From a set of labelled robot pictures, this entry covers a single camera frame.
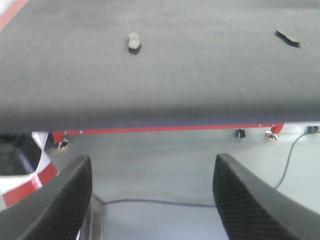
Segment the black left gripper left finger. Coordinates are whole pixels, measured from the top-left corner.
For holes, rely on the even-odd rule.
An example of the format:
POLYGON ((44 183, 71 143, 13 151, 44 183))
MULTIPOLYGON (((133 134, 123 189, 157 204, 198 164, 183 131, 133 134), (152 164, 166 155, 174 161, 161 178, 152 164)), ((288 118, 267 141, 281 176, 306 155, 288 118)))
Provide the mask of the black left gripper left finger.
POLYGON ((41 189, 0 213, 0 238, 75 240, 91 195, 91 159, 80 155, 41 189))

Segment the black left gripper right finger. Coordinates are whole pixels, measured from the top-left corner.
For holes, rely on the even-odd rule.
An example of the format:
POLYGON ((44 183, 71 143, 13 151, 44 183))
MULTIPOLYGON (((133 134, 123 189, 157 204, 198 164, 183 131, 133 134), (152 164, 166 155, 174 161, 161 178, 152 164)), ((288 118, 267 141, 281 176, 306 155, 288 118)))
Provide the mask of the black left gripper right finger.
POLYGON ((230 240, 318 240, 320 215, 265 183, 227 153, 216 156, 213 199, 230 240))

